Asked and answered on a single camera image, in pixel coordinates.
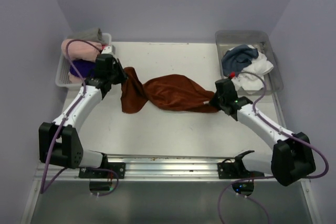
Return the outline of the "brown rust towel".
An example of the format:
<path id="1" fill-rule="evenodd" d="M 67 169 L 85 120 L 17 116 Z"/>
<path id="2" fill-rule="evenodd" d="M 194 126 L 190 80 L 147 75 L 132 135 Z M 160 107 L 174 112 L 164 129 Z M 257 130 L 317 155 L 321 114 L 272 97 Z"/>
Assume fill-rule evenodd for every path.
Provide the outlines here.
<path id="1" fill-rule="evenodd" d="M 121 108 L 124 113 L 138 113 L 148 101 L 164 111 L 219 111 L 209 103 L 215 93 L 205 90 L 184 75 L 170 74 L 141 83 L 133 67 L 126 67 L 124 71 L 128 75 L 128 79 L 121 85 Z"/>

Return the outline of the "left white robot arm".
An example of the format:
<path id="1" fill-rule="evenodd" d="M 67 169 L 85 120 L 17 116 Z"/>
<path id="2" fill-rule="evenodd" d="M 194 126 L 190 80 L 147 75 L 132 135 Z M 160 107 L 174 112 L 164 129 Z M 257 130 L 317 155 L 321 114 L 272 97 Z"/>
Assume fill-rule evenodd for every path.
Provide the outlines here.
<path id="1" fill-rule="evenodd" d="M 93 77 L 88 77 L 79 93 L 64 112 L 51 123 L 39 127 L 39 159 L 45 165 L 52 164 L 76 169 L 90 167 L 97 178 L 104 178 L 109 165 L 101 152 L 84 150 L 79 131 L 92 110 L 105 98 L 113 85 L 121 84 L 128 76 L 120 60 L 112 53 L 97 57 Z"/>

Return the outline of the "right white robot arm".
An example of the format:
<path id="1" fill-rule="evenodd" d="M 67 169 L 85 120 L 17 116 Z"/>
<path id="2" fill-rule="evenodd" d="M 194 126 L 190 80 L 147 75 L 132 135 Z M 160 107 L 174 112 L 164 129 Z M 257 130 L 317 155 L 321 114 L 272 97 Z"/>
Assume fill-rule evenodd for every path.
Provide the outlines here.
<path id="1" fill-rule="evenodd" d="M 218 169 L 231 178 L 269 174 L 283 186 L 305 178 L 316 170 L 306 134 L 281 127 L 260 112 L 250 99 L 239 97 L 231 79 L 218 80 L 215 87 L 210 104 L 250 128 L 272 151 L 265 154 L 248 150 L 237 155 L 233 162 L 218 163 Z"/>

